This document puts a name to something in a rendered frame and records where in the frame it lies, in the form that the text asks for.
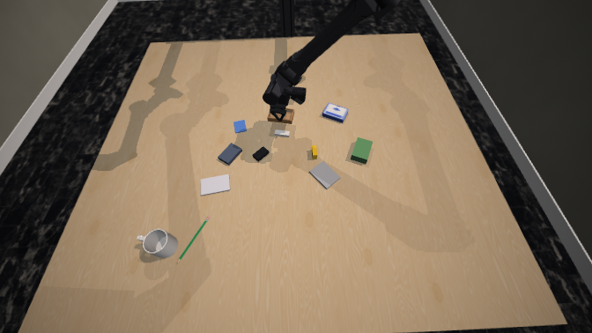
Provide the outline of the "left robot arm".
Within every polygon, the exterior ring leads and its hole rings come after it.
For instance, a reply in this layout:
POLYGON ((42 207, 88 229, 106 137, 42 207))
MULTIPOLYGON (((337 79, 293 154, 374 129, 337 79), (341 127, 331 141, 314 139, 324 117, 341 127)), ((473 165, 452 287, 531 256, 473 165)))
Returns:
POLYGON ((277 67, 263 95, 264 102, 272 106, 277 103, 287 105, 291 96, 292 100, 303 104, 306 100, 306 88, 295 86, 301 81, 302 74, 309 65, 361 20, 371 15, 379 20, 400 1, 351 0, 304 48, 277 67), (284 90, 286 91, 283 92, 284 90))

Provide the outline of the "wooden ball-in-hole puzzle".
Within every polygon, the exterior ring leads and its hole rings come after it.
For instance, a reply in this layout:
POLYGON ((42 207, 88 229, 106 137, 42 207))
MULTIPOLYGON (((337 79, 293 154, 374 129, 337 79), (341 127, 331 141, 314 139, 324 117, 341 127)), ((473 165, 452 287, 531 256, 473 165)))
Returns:
MULTIPOLYGON (((286 108, 285 110, 286 110, 286 114, 285 114, 285 116, 284 116, 284 118, 283 118, 283 120, 282 120, 281 123, 292 124, 292 120, 293 120, 293 117, 294 117, 294 109, 286 108)), ((278 118, 281 118, 282 115, 281 114, 277 114, 277 116, 278 116, 278 118)), ((270 112, 268 114, 267 119, 268 119, 268 122, 280 122, 270 112)))

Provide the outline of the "grey mug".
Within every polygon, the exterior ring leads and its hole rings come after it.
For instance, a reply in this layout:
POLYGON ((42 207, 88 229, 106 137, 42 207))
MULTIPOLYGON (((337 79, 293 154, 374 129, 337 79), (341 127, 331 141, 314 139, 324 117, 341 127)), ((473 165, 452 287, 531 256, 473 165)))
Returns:
POLYGON ((178 248, 178 240, 163 229, 154 229, 146 236, 138 235, 137 240, 143 242, 144 251, 161 258, 168 258, 178 248), (154 252, 157 250, 159 252, 154 252))

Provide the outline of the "blue and white cardboard box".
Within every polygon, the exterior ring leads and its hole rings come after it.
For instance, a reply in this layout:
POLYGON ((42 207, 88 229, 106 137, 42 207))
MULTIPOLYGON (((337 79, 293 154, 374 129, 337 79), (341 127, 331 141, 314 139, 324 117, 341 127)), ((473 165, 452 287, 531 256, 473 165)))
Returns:
POLYGON ((322 112, 322 116, 329 118, 331 120, 343 123, 344 122, 343 120, 345 119, 345 117, 348 114, 348 110, 349 109, 347 109, 347 108, 328 103, 328 105, 325 107, 324 111, 322 112))

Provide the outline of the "white flat rectangular card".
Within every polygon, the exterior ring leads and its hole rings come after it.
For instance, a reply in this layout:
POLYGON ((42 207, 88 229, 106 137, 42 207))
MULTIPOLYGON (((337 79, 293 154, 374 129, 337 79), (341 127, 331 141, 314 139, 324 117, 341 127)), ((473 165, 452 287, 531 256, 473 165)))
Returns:
POLYGON ((230 190, 229 174, 201 179, 201 196, 230 190))

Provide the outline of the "white rectangular block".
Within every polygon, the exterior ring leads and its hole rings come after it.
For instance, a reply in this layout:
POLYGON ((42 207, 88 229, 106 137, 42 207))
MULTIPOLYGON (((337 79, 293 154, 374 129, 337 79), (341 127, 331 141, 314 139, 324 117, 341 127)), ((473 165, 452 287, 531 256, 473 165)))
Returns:
POLYGON ((279 136, 279 137, 289 137, 290 136, 290 131, 285 131, 285 130, 275 130, 275 136, 279 136))

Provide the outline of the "green rectangular box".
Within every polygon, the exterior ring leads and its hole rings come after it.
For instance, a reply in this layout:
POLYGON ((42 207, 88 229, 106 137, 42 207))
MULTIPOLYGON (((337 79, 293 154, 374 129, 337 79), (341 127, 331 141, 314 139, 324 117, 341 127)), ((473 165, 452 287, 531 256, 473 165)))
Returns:
POLYGON ((351 155, 351 160, 366 164, 372 144, 373 141, 358 137, 351 155))

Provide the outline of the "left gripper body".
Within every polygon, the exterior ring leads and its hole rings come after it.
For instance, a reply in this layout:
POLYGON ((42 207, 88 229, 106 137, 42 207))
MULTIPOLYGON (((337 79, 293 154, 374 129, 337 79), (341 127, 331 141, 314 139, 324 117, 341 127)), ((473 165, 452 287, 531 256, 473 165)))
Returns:
MULTIPOLYGON (((288 100, 288 103, 289 103, 289 100, 288 100)), ((285 110, 286 106, 288 106, 288 103, 287 103, 287 105, 282 105, 282 104, 278 104, 278 101, 277 101, 276 105, 274 105, 274 106, 270 105, 270 112, 281 113, 281 110, 285 110)))

